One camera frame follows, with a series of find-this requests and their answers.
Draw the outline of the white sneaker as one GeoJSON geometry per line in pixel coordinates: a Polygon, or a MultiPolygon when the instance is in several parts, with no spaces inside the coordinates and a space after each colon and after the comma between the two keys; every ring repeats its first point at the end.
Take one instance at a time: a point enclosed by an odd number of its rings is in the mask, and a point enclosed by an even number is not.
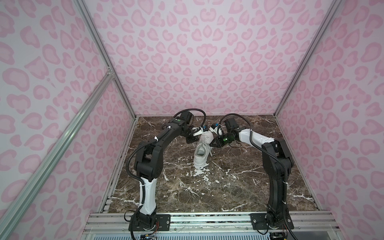
{"type": "Polygon", "coordinates": [[[194,152],[194,166],[196,169],[202,169],[207,164],[207,159],[211,155],[212,147],[210,143],[214,140],[213,133],[210,131],[200,135],[197,147],[194,152]]]}

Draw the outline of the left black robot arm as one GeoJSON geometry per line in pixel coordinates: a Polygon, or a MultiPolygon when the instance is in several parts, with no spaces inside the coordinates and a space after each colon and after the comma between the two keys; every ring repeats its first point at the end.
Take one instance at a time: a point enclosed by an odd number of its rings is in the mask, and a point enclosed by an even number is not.
{"type": "Polygon", "coordinates": [[[173,118],[162,127],[159,135],[147,142],[141,142],[133,151],[126,163],[127,174],[140,183],[140,205],[133,215],[144,228],[152,227],[157,219],[156,215],[156,184],[164,166],[164,150],[177,137],[186,138],[188,144],[198,140],[196,133],[204,129],[206,113],[201,109],[185,109],[176,113],[173,118]],[[201,126],[194,130],[189,123],[193,118],[192,111],[201,112],[204,116],[201,126]]]}

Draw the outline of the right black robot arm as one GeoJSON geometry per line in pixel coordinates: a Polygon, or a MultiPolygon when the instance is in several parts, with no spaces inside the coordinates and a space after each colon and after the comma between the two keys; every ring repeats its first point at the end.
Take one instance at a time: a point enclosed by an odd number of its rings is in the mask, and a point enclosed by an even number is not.
{"type": "Polygon", "coordinates": [[[234,141],[248,144],[262,152],[263,168],[269,176],[270,196],[264,225],[270,229],[278,229],[288,224],[287,207],[288,178],[294,161],[284,139],[263,136],[248,128],[240,127],[234,118],[224,120],[226,132],[220,123],[212,125],[210,131],[217,136],[210,143],[211,147],[222,148],[234,141]]]}

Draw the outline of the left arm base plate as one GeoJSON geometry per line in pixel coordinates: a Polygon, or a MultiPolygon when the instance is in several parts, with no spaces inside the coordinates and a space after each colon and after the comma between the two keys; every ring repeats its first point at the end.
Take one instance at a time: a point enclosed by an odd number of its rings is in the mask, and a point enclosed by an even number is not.
{"type": "Polygon", "coordinates": [[[168,214],[153,213],[152,215],[145,215],[138,213],[131,218],[129,230],[133,232],[153,232],[156,229],[158,231],[168,231],[170,223],[171,215],[168,214]]]}

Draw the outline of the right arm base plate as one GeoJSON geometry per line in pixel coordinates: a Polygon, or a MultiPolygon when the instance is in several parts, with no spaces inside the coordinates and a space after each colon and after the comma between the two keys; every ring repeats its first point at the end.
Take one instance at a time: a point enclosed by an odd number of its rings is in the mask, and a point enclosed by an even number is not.
{"type": "Polygon", "coordinates": [[[253,230],[282,230],[284,227],[293,230],[295,228],[289,214],[252,213],[250,218],[253,230]]]}

